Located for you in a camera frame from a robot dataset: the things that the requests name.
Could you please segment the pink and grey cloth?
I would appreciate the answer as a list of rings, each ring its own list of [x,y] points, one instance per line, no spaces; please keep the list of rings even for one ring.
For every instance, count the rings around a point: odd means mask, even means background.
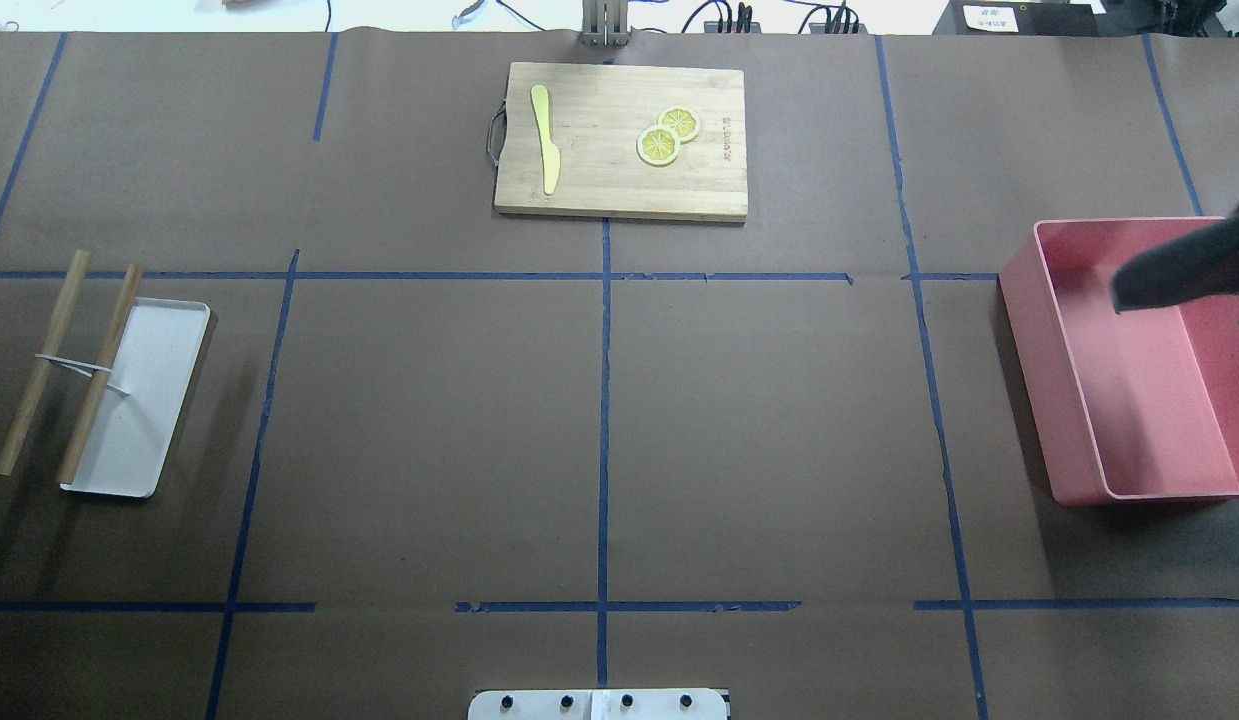
[[[1116,314],[1239,296],[1239,204],[1220,222],[1140,252],[1111,278]]]

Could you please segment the yellow plastic knife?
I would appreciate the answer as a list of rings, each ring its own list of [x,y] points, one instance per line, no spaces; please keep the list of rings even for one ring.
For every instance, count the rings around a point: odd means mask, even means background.
[[[541,156],[541,191],[553,196],[558,191],[561,173],[561,150],[553,138],[553,104],[546,86],[532,86],[532,110],[535,114],[538,145]]]

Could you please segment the lemon slice lower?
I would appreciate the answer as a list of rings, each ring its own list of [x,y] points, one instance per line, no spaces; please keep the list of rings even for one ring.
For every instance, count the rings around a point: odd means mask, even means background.
[[[634,141],[634,150],[642,164],[650,167],[668,167],[680,156],[681,140],[670,126],[646,126]]]

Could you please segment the lemon slice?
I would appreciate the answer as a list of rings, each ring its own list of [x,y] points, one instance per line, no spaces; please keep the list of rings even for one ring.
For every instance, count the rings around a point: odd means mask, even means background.
[[[650,167],[668,167],[680,156],[681,140],[670,126],[646,126],[634,141],[634,150],[642,164]]]
[[[703,119],[700,114],[686,105],[674,105],[664,108],[657,114],[655,123],[665,126],[679,143],[693,143],[703,131]]]

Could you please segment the lemon slice upper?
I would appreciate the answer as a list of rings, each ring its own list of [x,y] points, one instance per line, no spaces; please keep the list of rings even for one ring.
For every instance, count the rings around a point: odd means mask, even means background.
[[[657,114],[655,123],[665,126],[679,143],[693,143],[703,131],[703,119],[700,114],[686,105],[674,105],[664,108]]]

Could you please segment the white towel rack stand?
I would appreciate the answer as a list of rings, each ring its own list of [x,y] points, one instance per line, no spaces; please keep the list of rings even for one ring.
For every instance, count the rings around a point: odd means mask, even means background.
[[[110,323],[92,363],[59,354],[84,288],[90,252],[78,250],[66,270],[46,336],[0,449],[0,477],[14,473],[53,369],[84,377],[56,482],[67,492],[147,498],[156,492],[185,414],[199,356],[209,337],[207,304],[139,296],[144,270],[121,278]]]

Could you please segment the pink plastic bin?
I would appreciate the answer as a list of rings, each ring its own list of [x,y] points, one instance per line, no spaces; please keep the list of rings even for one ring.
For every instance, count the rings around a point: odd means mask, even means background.
[[[1111,278],[1211,217],[1040,222],[999,274],[1062,506],[1239,497],[1239,296],[1118,314]]]

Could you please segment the aluminium frame post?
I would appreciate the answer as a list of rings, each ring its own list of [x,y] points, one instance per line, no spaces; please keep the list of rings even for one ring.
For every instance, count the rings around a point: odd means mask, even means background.
[[[631,41],[628,0],[584,0],[581,2],[581,45],[587,47],[624,47]]]

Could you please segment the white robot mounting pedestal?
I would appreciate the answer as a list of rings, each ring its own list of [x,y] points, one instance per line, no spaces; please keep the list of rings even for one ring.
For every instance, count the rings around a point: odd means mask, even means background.
[[[468,719],[730,719],[727,691],[706,687],[479,691]]]

